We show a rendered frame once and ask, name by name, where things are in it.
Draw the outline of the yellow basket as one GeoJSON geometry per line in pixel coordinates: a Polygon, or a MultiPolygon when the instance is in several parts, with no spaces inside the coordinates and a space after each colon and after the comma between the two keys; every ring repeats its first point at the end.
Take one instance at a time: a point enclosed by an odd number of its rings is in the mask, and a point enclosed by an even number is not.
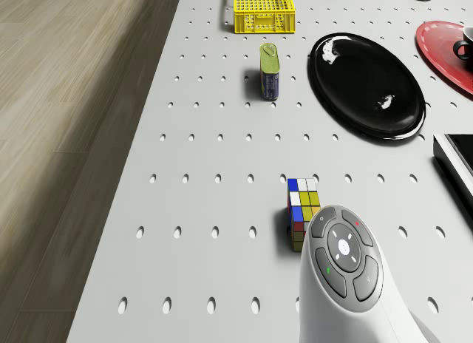
{"type": "Polygon", "coordinates": [[[234,0],[235,33],[295,33],[293,0],[234,0]]]}

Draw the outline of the black mug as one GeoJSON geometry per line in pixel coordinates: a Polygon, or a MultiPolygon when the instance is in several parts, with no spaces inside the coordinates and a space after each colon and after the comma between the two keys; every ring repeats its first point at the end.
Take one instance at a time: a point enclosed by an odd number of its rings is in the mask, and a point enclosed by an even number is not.
{"type": "Polygon", "coordinates": [[[466,68],[473,71],[473,25],[463,28],[463,39],[453,45],[454,54],[466,63],[466,68]]]}

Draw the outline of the black plate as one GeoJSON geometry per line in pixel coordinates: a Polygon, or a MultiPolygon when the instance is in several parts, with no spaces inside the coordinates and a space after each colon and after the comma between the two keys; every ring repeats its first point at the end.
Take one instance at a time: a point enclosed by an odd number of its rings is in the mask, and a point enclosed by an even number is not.
{"type": "Polygon", "coordinates": [[[403,140],[426,118],[419,83],[380,44],[353,33],[331,33],[312,47],[308,72],[322,106],[370,137],[403,140]]]}

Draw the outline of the red plate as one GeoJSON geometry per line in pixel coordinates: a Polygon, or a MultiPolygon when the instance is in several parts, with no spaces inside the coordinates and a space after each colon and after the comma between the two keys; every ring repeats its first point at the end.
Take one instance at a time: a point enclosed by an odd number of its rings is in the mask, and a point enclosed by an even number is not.
{"type": "Polygon", "coordinates": [[[427,21],[416,31],[416,41],[424,57],[448,80],[473,95],[473,71],[453,52],[463,39],[465,26],[447,21],[427,21]]]}

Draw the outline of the puzzle cube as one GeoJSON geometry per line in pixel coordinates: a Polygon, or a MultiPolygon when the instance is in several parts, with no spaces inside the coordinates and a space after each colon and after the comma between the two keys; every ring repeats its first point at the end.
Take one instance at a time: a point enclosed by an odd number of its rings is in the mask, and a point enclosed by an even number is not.
{"type": "Polygon", "coordinates": [[[287,180],[287,211],[291,245],[295,252],[302,250],[307,227],[313,215],[321,208],[317,183],[317,177],[287,180]]]}

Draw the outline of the black stove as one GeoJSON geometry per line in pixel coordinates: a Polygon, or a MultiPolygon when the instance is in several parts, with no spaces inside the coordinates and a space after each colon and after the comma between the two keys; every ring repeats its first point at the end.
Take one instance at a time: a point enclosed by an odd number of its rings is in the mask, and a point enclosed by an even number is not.
{"type": "Polygon", "coordinates": [[[473,219],[473,134],[435,134],[433,154],[473,219]]]}

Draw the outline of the flat-sided can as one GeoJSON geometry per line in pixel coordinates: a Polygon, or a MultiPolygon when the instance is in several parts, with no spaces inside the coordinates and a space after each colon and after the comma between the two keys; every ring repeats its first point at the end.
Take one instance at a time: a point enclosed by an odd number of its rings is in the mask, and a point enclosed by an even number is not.
{"type": "Polygon", "coordinates": [[[260,52],[260,79],[262,96],[269,101],[279,97],[279,57],[275,44],[263,43],[260,52]]]}

